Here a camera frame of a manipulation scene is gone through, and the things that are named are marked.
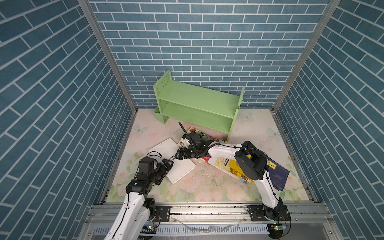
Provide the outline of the green nature encyclopedia book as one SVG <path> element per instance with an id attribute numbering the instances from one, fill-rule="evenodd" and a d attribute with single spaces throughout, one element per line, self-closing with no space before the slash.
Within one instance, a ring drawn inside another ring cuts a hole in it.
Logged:
<path id="1" fill-rule="evenodd" d="M 191 127 L 189 130 L 187 130 L 187 134 L 183 134 L 182 138 L 185 138 L 185 139 L 189 139 L 189 142 L 190 140 L 192 140 L 193 144 L 194 143 L 198 143 L 198 142 L 208 142 L 210 141 L 210 144 L 212 142 L 219 142 L 219 143 L 222 143 L 221 140 L 217 139 L 217 138 L 214 138 L 196 128 L 193 128 Z"/>

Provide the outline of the white paperback book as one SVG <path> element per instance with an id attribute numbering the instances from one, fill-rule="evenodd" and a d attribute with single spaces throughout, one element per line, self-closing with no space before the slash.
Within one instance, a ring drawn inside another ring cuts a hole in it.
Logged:
<path id="1" fill-rule="evenodd" d="M 190 159 L 178 160 L 175 157 L 179 146 L 171 139 L 168 138 L 160 144 L 149 149 L 148 152 L 160 153 L 164 159 L 171 160 L 174 164 L 172 169 L 167 174 L 168 180 L 174 185 L 181 180 L 185 175 L 190 173 L 196 165 Z"/>

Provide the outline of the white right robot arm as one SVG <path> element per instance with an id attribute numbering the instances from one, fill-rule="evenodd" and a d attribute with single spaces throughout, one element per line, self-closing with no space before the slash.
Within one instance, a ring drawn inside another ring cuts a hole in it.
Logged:
<path id="1" fill-rule="evenodd" d="M 197 149 L 193 144 L 177 150 L 175 158 L 178 160 L 192 158 L 226 158 L 235 160 L 243 174 L 254 181 L 262 197 L 263 209 L 267 219 L 278 221 L 288 209 L 282 199 L 273 190 L 269 175 L 270 158 L 250 141 L 238 145 L 221 144 L 209 141 Z"/>

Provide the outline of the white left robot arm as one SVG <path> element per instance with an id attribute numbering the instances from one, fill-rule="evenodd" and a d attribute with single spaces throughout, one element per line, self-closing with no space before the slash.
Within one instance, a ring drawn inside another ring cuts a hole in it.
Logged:
<path id="1" fill-rule="evenodd" d="M 174 162 L 162 159 L 158 162 L 152 157 L 139 161 L 135 177 L 126 187 L 123 205 L 108 231 L 106 240 L 136 240 L 147 221 L 156 214 L 156 202 L 148 194 L 154 185 L 160 185 L 173 168 Z"/>

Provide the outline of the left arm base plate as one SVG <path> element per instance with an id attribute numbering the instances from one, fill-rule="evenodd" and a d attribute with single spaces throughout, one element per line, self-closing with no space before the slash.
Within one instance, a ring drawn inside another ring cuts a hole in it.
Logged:
<path id="1" fill-rule="evenodd" d="M 156 206 L 149 208 L 150 216 L 148 222 L 162 223 L 169 222 L 171 207 L 170 206 Z"/>

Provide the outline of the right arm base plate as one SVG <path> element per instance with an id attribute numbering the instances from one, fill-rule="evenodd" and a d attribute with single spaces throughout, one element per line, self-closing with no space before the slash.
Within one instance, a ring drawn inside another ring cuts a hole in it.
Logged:
<path id="1" fill-rule="evenodd" d="M 252 222 L 289 222 L 291 220 L 290 212 L 287 206 L 279 205 L 275 209 L 265 207 L 264 205 L 250 205 L 246 207 Z"/>

